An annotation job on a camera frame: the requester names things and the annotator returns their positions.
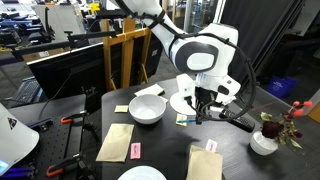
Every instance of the paper napkin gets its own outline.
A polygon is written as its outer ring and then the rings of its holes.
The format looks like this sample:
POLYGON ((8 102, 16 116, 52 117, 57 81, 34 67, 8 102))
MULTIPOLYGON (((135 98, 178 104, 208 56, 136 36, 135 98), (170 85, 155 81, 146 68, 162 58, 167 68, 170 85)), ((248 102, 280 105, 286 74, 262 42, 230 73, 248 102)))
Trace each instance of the paper napkin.
POLYGON ((205 149, 191 146, 187 180, 221 180, 222 156, 205 149))
POLYGON ((133 125, 111 124, 96 161, 124 162, 128 154, 133 125))
POLYGON ((159 95, 162 92, 164 92, 164 89, 160 87, 158 84, 154 84, 150 87, 147 87, 145 89, 142 89, 136 93, 134 93, 136 96, 141 96, 144 94, 154 94, 154 95, 159 95))

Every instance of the computer monitor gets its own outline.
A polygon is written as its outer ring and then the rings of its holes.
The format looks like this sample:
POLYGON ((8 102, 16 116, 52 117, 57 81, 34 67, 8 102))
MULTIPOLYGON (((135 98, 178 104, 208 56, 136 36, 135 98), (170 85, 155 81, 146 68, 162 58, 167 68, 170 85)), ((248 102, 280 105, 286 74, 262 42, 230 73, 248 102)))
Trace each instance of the computer monitor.
POLYGON ((89 112, 100 107, 101 96, 106 93, 102 43, 28 62, 27 65, 48 99, 86 94, 89 112))
MULTIPOLYGON (((143 37, 136 38, 132 55, 130 86, 138 83, 142 45, 143 37)), ((161 42, 152 36, 146 64, 148 77, 156 73, 162 49, 161 42)), ((111 46, 111 78, 117 88, 121 87, 122 54, 121 43, 111 46)), ((90 99, 87 98, 88 103, 92 100, 98 103, 97 108, 100 107, 101 96, 106 93, 102 43, 28 62, 27 65, 48 99, 55 96, 64 81, 70 76, 54 99, 86 94, 88 98, 90 97, 90 99)))

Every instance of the black table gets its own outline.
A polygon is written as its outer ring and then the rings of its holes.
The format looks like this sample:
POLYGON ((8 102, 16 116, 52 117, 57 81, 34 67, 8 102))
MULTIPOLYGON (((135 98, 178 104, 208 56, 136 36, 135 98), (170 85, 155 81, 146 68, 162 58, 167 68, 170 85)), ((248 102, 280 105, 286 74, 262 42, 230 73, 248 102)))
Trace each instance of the black table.
MULTIPOLYGON (((165 89, 164 98, 170 99, 178 91, 175 79, 157 84, 165 89)), ((149 126, 135 122, 129 113, 114 113, 116 105, 129 104, 135 97, 134 92, 151 85, 153 84, 119 89, 102 97, 102 138, 107 135, 112 123, 134 124, 131 143, 141 142, 142 146, 142 157, 139 160, 130 160, 128 153, 125 163, 103 162, 103 179, 117 179, 128 169, 139 165, 158 169, 168 180, 185 179, 190 146, 205 148, 208 139, 218 143, 217 151, 223 156, 223 174, 226 179, 305 179, 305 173, 309 173, 307 177, 310 179, 320 177, 319 172, 313 169, 319 167, 319 163, 313 162, 312 167, 309 167, 306 164, 307 157, 297 155, 286 146, 281 146, 269 156, 256 154, 249 146, 253 133, 247 133, 227 122, 210 121, 203 122, 202 125, 189 123, 187 127, 175 125, 177 112, 172 109, 170 102, 167 103, 162 119, 149 126)), ((230 107, 235 112, 239 111, 239 107, 233 103, 230 107)), ((254 121, 255 132, 260 130, 261 125, 254 121)))
MULTIPOLYGON (((49 130, 50 128, 52 128, 52 129, 57 129, 57 131, 60 131, 60 129, 58 129, 59 128, 58 126, 63 126, 63 129, 67 129, 66 133, 53 134, 52 135, 53 138, 50 139, 50 141, 41 142, 40 153, 43 149, 46 149, 47 147, 52 148, 56 146, 56 148, 58 149, 59 146, 62 146, 61 142, 57 142, 57 140, 59 140, 58 136, 60 136, 60 138, 67 139, 66 141, 67 144, 63 145, 65 146, 65 149, 62 152, 64 154, 63 158, 69 158, 72 155, 80 152, 82 126, 81 125, 73 126, 71 124, 61 125, 60 119, 62 117, 76 114, 76 113, 79 113, 80 111, 83 111, 85 109, 85 100, 86 100, 85 95, 77 95, 77 96, 72 96, 68 98, 52 100, 43 109, 42 113, 41 113, 41 110, 45 103, 21 106, 21 107, 9 109, 9 111, 17 119, 19 119, 19 121, 27 125, 37 122, 38 120, 52 118, 55 124, 52 127, 49 126, 49 130)), ((59 163, 63 160, 63 158, 57 159, 57 158, 54 158, 55 155, 46 154, 46 153, 43 153, 43 155, 41 156, 45 156, 45 162, 42 165, 41 164, 37 165, 37 169, 39 169, 39 173, 36 176, 37 179, 50 179, 50 180, 51 179, 52 180, 53 179, 76 179, 76 176, 77 176, 76 164, 70 165, 67 168, 65 168, 64 173, 61 175, 51 177, 51 178, 45 178, 45 172, 46 172, 46 169, 49 167, 49 165, 54 165, 55 163, 59 163)))

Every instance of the white plate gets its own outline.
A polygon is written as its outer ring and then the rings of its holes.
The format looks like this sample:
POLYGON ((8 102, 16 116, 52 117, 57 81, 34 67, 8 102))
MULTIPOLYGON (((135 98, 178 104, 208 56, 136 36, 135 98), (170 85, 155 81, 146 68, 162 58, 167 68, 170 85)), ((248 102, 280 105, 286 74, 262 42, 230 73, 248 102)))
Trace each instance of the white plate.
POLYGON ((126 171, 118 180, 166 180, 166 178, 153 167, 137 166, 126 171))

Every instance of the white pot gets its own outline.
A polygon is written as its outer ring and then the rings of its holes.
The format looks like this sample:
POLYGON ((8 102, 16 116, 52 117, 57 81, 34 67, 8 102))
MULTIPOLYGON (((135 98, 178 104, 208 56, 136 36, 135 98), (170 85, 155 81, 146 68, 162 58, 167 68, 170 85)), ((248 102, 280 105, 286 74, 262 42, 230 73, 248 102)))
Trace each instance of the white pot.
POLYGON ((264 137, 261 131, 257 131, 252 135, 250 146, 256 153, 263 156, 269 155, 278 149, 278 143, 273 139, 264 137))

